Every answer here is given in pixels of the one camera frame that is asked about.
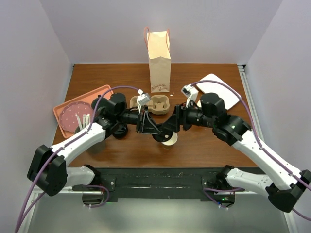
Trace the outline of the single paper coffee cup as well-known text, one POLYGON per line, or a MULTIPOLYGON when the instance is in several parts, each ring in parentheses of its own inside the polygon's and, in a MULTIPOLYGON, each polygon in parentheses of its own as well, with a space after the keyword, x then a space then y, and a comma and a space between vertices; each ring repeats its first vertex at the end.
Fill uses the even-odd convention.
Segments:
POLYGON ((166 142, 162 142, 162 144, 165 146, 172 146, 177 142, 177 140, 178 140, 178 135, 177 133, 173 132, 171 138, 166 142))

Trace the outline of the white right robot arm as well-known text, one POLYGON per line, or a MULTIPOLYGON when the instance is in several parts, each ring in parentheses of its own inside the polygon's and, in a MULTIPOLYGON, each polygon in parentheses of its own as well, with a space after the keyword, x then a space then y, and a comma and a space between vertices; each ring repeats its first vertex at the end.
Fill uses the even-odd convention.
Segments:
POLYGON ((268 198, 277 209, 289 213, 311 182, 308 170, 299 170, 283 160, 261 141, 250 125, 231 115, 215 93, 204 94, 201 106, 176 105, 172 116, 160 125, 164 132, 188 130, 191 126, 208 127, 214 135, 250 158, 264 174, 248 173, 225 166, 212 183, 211 192, 251 191, 268 198))

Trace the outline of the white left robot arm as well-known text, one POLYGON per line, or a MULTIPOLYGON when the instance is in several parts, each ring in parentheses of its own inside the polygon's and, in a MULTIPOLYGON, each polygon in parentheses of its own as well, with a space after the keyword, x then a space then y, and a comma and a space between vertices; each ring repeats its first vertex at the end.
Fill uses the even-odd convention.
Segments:
POLYGON ((138 133, 160 134, 159 128, 148 113, 148 94, 137 97, 137 111, 127 108, 126 97, 114 93, 110 99, 98 98, 95 118, 84 129, 63 141, 47 147, 42 145, 35 151, 27 178, 49 196, 58 194, 64 187, 84 185, 96 190, 103 183, 101 173, 90 165, 69 167, 81 153, 106 140, 121 124, 132 124, 138 133))

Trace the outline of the brown paper takeout bag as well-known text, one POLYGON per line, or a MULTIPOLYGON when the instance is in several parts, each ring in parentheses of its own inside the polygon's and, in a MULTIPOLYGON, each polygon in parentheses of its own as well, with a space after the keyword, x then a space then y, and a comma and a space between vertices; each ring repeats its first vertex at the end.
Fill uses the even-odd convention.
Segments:
POLYGON ((148 51, 151 92, 167 93, 170 91, 172 63, 170 30, 151 32, 145 27, 143 33, 148 51))

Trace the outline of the black plastic cup lid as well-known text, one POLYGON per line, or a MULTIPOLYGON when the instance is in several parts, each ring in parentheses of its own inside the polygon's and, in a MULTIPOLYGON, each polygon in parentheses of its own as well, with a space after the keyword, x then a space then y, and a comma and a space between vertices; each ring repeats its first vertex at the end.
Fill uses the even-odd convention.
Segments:
POLYGON ((164 143, 169 141, 173 136, 173 132, 169 130, 161 130, 160 134, 152 134, 152 137, 155 141, 164 143))

